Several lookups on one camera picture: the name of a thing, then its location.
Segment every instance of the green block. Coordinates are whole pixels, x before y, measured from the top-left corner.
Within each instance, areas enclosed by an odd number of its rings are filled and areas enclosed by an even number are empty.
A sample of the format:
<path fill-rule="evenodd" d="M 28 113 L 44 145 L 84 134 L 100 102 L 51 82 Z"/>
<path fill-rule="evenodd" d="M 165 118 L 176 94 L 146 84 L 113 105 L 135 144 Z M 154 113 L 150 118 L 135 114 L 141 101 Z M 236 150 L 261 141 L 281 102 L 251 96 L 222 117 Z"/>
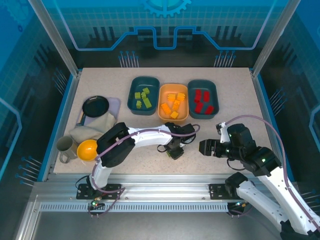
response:
<path fill-rule="evenodd" d="M 144 91 L 141 93 L 141 98 L 142 99 L 146 99 L 147 98 L 147 95 L 146 95 L 146 93 Z"/>
<path fill-rule="evenodd" d="M 135 99 L 140 99 L 141 98 L 140 92 L 135 92 L 134 93 L 134 98 Z"/>
<path fill-rule="evenodd" d="M 142 102 L 141 101 L 136 101 L 136 108 L 140 109 L 142 107 Z"/>
<path fill-rule="evenodd" d="M 145 92 L 145 94 L 149 94 L 150 93 L 150 90 L 149 90 L 149 88 L 144 88 L 144 89 L 142 89 L 142 91 L 144 91 Z"/>
<path fill-rule="evenodd" d="M 146 107 L 147 109 L 149 109 L 149 108 L 152 107 L 149 98 L 144 98 L 144 99 L 143 99 L 143 102 L 144 102 L 144 105 L 145 105 L 145 107 Z"/>

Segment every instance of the orange bowl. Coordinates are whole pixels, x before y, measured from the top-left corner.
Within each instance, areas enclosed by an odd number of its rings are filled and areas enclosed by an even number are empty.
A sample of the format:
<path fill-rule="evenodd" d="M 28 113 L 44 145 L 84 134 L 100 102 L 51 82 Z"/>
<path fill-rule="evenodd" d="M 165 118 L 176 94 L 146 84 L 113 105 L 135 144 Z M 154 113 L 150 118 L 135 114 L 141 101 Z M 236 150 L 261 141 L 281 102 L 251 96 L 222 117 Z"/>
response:
<path fill-rule="evenodd" d="M 172 119 L 170 118 L 170 115 L 172 113 L 172 107 L 174 105 L 174 102 L 168 101 L 168 94 L 175 94 L 175 99 L 177 99 L 178 93 L 185 94 L 185 98 L 184 101 L 180 102 L 179 109 L 177 111 L 179 115 L 176 119 Z M 161 104 L 163 103 L 168 104 L 169 108 L 171 109 L 170 114 L 166 114 L 165 111 L 162 109 Z M 171 122 L 175 124 L 183 124 L 189 116 L 188 88 L 185 85 L 176 83 L 168 83 L 162 85 L 159 90 L 158 115 L 164 123 Z"/>
<path fill-rule="evenodd" d="M 83 161 L 92 161 L 97 154 L 97 141 L 88 139 L 83 141 L 77 148 L 76 154 Z"/>

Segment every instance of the mug handle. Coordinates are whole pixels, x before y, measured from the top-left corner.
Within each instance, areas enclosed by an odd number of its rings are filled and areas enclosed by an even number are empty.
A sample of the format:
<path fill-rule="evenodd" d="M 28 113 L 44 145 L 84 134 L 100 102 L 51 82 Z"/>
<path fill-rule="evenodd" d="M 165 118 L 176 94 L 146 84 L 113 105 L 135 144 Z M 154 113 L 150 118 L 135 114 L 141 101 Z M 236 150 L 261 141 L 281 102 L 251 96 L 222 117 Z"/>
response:
<path fill-rule="evenodd" d="M 66 155 L 67 159 L 64 161 L 63 156 L 64 156 L 64 154 L 62 152 L 60 152 L 60 157 L 59 157 L 60 162 L 63 164 L 67 164 L 70 161 L 70 157 Z"/>

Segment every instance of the black plate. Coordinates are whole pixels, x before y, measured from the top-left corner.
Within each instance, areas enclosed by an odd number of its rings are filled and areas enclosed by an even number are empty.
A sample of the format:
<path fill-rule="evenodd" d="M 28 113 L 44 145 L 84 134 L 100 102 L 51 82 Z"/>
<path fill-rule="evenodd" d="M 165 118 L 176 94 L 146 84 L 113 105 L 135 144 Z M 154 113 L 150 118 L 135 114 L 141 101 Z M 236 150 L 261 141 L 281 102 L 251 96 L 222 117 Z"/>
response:
<path fill-rule="evenodd" d="M 105 191 L 113 191 L 121 188 L 121 184 L 107 184 L 102 189 Z M 103 200 L 115 200 L 118 197 L 118 192 L 108 193 L 102 196 Z M 93 200 L 97 197 L 101 196 L 97 190 L 93 190 L 92 187 L 89 187 L 87 183 L 81 183 L 78 186 L 78 192 L 76 193 L 76 199 L 85 199 L 85 200 Z"/>
<path fill-rule="evenodd" d="M 109 109 L 109 102 L 103 96 L 92 96 L 82 105 L 83 113 L 89 118 L 97 118 L 105 114 Z"/>

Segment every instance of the glass panel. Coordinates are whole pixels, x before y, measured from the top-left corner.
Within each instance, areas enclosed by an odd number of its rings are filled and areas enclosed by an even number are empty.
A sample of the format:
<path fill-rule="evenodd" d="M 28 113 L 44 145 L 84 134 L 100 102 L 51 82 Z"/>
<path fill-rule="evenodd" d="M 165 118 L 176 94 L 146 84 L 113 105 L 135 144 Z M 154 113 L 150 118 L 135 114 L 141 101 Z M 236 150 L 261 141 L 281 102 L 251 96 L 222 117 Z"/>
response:
<path fill-rule="evenodd" d="M 0 168 L 7 166 L 0 174 L 0 213 L 6 216 L 0 226 L 1 239 L 14 239 L 70 73 L 29 3 L 1 3 Z M 29 156 L 39 163 L 21 160 Z"/>
<path fill-rule="evenodd" d="M 45 0 L 78 67 L 252 67 L 288 0 Z"/>
<path fill-rule="evenodd" d="M 300 2 L 261 71 L 293 176 L 302 193 L 320 190 L 319 8 L 317 0 Z"/>

